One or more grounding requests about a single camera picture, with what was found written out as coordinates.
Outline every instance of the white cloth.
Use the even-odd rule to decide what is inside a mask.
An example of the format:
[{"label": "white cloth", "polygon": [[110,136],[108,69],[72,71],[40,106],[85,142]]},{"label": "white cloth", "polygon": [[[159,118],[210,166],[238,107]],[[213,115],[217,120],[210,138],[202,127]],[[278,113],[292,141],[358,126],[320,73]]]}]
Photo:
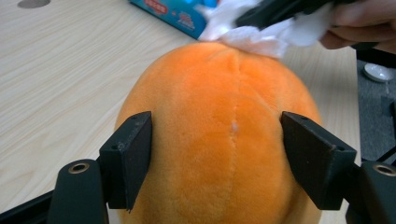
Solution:
[{"label": "white cloth", "polygon": [[263,30],[254,26],[235,27],[234,21],[260,1],[221,0],[215,8],[197,6],[207,23],[198,40],[220,41],[245,51],[282,58],[289,45],[311,46],[331,26],[332,4],[328,3],[312,14],[299,14]]}]

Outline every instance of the blue box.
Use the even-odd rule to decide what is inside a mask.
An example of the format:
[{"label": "blue box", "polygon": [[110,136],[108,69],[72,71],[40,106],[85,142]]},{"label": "blue box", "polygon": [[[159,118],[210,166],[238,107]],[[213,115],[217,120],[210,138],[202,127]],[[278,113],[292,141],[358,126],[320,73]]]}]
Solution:
[{"label": "blue box", "polygon": [[218,0],[129,0],[151,15],[197,39],[205,29],[204,17],[194,9],[201,4],[215,7]]}]

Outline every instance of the orange plush ball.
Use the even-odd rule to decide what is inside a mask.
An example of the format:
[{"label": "orange plush ball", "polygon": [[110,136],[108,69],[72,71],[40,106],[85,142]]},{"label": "orange plush ball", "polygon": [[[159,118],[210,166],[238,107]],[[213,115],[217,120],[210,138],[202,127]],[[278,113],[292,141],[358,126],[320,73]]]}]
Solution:
[{"label": "orange plush ball", "polygon": [[319,115],[284,64],[220,43],[175,49],[139,78],[118,125],[143,111],[152,112],[151,162],[125,223],[318,223],[279,119]]}]

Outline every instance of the light wood surface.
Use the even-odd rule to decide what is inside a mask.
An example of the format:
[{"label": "light wood surface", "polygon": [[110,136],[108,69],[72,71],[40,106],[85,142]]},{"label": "light wood surface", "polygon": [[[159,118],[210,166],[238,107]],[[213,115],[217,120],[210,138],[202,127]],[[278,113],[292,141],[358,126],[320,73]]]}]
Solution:
[{"label": "light wood surface", "polygon": [[[17,4],[0,1],[0,213],[52,190],[67,163],[96,159],[139,75],[194,41],[127,0]],[[311,90],[325,128],[359,149],[354,51],[291,49],[283,62]],[[345,223],[340,212],[323,220]]]}]

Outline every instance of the hand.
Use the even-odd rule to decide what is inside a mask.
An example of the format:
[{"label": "hand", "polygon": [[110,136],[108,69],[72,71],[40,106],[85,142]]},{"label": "hand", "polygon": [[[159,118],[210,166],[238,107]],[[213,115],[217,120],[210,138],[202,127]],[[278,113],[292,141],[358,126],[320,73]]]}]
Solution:
[{"label": "hand", "polygon": [[376,49],[396,54],[396,1],[358,0],[334,11],[334,27],[320,39],[327,49],[378,42]]}]

